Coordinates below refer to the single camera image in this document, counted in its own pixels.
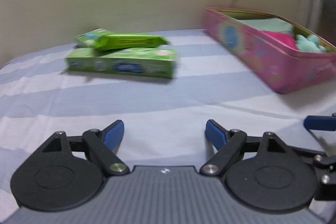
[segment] pink box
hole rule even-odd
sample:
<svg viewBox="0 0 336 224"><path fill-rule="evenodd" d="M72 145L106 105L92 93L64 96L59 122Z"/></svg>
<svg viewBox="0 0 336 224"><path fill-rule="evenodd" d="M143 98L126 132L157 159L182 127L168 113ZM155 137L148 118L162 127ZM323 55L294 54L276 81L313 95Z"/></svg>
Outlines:
<svg viewBox="0 0 336 224"><path fill-rule="evenodd" d="M280 18L291 23L295 34L305 37L312 34L304 27L272 14L218 8L206 10L204 29L278 93L300 90L336 76L336 48L323 38L320 37L321 45L331 52L302 52L239 21L265 18Z"/></svg>

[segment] silver screw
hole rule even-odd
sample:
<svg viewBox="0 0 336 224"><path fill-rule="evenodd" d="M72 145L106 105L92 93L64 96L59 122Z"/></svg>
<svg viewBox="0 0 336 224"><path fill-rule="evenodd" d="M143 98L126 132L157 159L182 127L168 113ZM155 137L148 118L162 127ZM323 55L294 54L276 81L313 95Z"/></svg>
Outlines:
<svg viewBox="0 0 336 224"><path fill-rule="evenodd" d="M321 155L316 155L316 156L314 157L314 159L315 159L316 161L321 161L321 160L323 159L323 157L322 157Z"/></svg>
<svg viewBox="0 0 336 224"><path fill-rule="evenodd" d="M202 170L206 174L214 174L219 170L219 168L218 168L217 165L207 164L207 165L203 166Z"/></svg>
<svg viewBox="0 0 336 224"><path fill-rule="evenodd" d="M119 163L110 165L110 170L113 171L113 172L118 172L118 173L121 173L121 172L125 171L126 168L127 168L126 165L119 164Z"/></svg>
<svg viewBox="0 0 336 224"><path fill-rule="evenodd" d="M330 177L329 177L328 175L323 175L323 176L321 177L321 182L322 182L323 184L328 184L328 183L330 182Z"/></svg>

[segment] striped bedsheet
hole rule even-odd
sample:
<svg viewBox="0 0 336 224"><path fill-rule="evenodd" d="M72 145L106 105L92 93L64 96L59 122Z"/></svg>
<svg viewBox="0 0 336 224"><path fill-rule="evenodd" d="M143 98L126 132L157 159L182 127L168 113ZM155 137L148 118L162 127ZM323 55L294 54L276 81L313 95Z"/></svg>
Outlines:
<svg viewBox="0 0 336 224"><path fill-rule="evenodd" d="M322 149L302 121L336 112L334 81L279 95L202 30L155 34L179 53L174 80L66 72L64 58L74 44L16 58L0 70L0 221L17 209L12 173L57 130L74 136L123 120L118 156L130 167L199 168L208 154L208 119L254 136L274 131L287 144Z"/></svg>

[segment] green box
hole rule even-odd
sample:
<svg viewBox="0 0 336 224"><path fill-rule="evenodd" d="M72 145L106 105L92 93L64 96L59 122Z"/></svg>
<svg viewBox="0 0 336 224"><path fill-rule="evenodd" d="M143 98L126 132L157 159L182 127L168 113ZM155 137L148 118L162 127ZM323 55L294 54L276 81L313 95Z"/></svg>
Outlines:
<svg viewBox="0 0 336 224"><path fill-rule="evenodd" d="M176 51L165 48L128 48L106 53L92 48L76 48L67 55L66 61L68 69L73 71L172 78Z"/></svg>

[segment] bright pink fabric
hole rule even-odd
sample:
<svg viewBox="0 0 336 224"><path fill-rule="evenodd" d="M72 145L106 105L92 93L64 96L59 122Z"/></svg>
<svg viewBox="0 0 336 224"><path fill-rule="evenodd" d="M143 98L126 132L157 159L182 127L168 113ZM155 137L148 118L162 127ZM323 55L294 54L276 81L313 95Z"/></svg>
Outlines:
<svg viewBox="0 0 336 224"><path fill-rule="evenodd" d="M297 46L295 44L295 40L293 36L287 33L282 32L270 32L270 31L262 31L263 33L266 33L270 35L271 37L274 37L275 39L281 41L283 44L286 44L288 47L291 47L295 50L297 50Z"/></svg>

